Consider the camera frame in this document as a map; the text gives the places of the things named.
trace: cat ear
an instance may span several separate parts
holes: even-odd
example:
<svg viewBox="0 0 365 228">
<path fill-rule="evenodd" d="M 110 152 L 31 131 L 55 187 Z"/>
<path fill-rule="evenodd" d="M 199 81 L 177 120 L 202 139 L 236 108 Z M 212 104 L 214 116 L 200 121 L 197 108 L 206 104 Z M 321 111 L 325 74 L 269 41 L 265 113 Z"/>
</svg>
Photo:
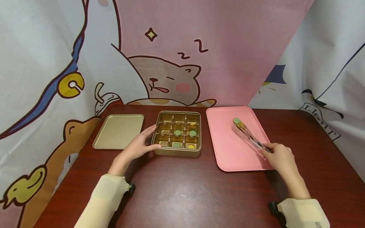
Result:
<svg viewBox="0 0 365 228">
<path fill-rule="evenodd" d="M 185 65 L 181 66 L 181 68 L 186 72 L 186 74 L 196 78 L 200 73 L 201 67 L 198 65 Z"/>
</svg>

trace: pink backdrop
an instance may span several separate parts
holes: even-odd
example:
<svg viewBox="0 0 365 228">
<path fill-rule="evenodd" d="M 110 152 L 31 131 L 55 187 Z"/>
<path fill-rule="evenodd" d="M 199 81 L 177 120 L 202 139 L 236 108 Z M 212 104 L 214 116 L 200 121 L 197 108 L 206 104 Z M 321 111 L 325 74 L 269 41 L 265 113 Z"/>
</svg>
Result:
<svg viewBox="0 0 365 228">
<path fill-rule="evenodd" d="M 121 49 L 127 57 L 199 65 L 198 101 L 247 105 L 313 1 L 117 0 Z M 149 28 L 157 34 L 153 41 L 145 35 Z"/>
</svg>

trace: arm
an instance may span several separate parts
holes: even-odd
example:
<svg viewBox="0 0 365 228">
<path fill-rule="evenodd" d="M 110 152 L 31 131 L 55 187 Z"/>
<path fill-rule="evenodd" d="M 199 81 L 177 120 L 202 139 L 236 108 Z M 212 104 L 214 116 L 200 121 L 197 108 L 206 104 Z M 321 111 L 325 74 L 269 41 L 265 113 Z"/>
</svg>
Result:
<svg viewBox="0 0 365 228">
<path fill-rule="evenodd" d="M 103 175 L 96 185 L 75 228 L 108 227 L 124 193 L 129 190 L 130 186 L 124 175 L 130 163 L 148 151 L 161 147 L 157 144 L 146 146 L 147 138 L 155 130 L 156 125 L 145 129 L 114 159 L 108 173 Z"/>
<path fill-rule="evenodd" d="M 281 175 L 288 188 L 289 197 L 277 205 L 287 220 L 288 228 L 329 228 L 330 223 L 316 199 L 312 199 L 304 179 L 299 174 L 294 155 L 289 147 L 278 143 L 265 144 L 273 153 L 259 152 Z"/>
</svg>

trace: curtain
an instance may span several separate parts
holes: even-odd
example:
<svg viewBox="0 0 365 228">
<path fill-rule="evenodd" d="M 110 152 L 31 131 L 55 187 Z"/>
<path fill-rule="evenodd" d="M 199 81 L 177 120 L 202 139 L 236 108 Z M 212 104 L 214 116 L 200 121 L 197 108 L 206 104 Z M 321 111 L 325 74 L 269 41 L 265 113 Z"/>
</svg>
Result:
<svg viewBox="0 0 365 228">
<path fill-rule="evenodd" d="M 0 227 L 35 224 L 114 104 L 300 109 L 364 179 L 364 2 L 313 1 L 2 1 Z"/>
</svg>

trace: cat face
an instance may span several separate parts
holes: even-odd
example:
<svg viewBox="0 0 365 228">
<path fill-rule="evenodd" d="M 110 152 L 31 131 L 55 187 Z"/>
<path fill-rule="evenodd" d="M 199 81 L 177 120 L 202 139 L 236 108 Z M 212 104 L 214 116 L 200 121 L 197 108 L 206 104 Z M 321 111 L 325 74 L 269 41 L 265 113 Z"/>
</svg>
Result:
<svg viewBox="0 0 365 228">
<path fill-rule="evenodd" d="M 172 99 L 185 105 L 198 99 L 200 89 L 195 78 L 200 73 L 200 66 L 179 66 L 150 56 L 135 56 L 129 60 L 146 84 L 150 98 Z"/>
</svg>

